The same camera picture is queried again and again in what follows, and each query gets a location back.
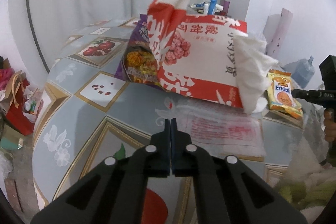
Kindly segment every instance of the red paper bag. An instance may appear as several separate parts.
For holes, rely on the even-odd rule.
[[[243,107],[236,84],[233,37],[247,25],[225,16],[187,15],[190,0],[154,0],[148,9],[150,48],[163,88]]]

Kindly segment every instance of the finger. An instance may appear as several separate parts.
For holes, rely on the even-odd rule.
[[[333,137],[333,138],[336,137],[336,130],[331,130],[329,128],[325,128],[324,133],[328,137]]]
[[[324,119],[323,124],[327,129],[336,130],[336,123],[333,120]]]
[[[325,136],[324,139],[327,141],[327,142],[333,142],[335,140],[334,137],[328,137],[328,136]]]
[[[324,118],[327,119],[327,120],[331,120],[333,118],[332,117],[332,110],[330,108],[325,109],[323,115],[324,115]]]

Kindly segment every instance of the white screw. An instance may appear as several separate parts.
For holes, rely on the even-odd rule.
[[[156,146],[155,146],[155,145],[152,145],[152,144],[147,145],[147,146],[146,146],[146,151],[147,151],[148,153],[155,152],[155,151],[156,151]]]
[[[189,152],[195,152],[197,150],[197,146],[193,144],[188,144],[186,147],[187,151]]]
[[[226,161],[230,164],[236,164],[238,159],[235,156],[227,156]]]
[[[104,163],[106,165],[114,165],[116,163],[116,160],[113,157],[108,157],[104,160]]]

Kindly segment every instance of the patterned tablecloth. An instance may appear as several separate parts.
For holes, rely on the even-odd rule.
[[[117,151],[127,157],[148,144],[150,136],[163,129],[161,113],[169,111],[165,100],[180,99],[176,93],[114,78],[133,21],[137,20],[123,26],[119,25],[125,20],[103,21],[76,30],[50,71],[34,132],[33,175],[40,208],[105,157]],[[106,58],[83,54],[94,42],[110,38],[115,50]],[[272,184],[290,162],[302,130],[265,119],[262,128],[266,156],[244,163]],[[148,181],[147,187],[167,206],[166,223],[188,223],[192,218],[190,185],[190,178]]]

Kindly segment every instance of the floor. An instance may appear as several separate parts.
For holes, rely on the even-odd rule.
[[[25,223],[30,223],[39,211],[33,184],[32,170],[33,135],[25,137],[24,146],[13,154],[13,171],[8,178],[16,181],[22,212],[17,212]]]

